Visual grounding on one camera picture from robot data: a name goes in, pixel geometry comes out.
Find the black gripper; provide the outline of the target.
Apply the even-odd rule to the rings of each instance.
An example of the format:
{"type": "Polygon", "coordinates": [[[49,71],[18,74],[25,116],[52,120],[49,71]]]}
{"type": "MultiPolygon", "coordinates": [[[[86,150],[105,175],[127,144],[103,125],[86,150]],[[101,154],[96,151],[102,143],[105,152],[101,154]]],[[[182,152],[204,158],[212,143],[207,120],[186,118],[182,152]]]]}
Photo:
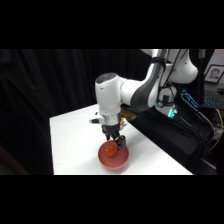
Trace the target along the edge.
{"type": "Polygon", "coordinates": [[[119,149],[123,149],[126,147],[126,138],[124,135],[119,136],[120,124],[116,125],[102,125],[102,132],[106,136],[106,140],[109,141],[111,139],[114,140],[113,137],[117,137],[115,142],[119,149]]]}

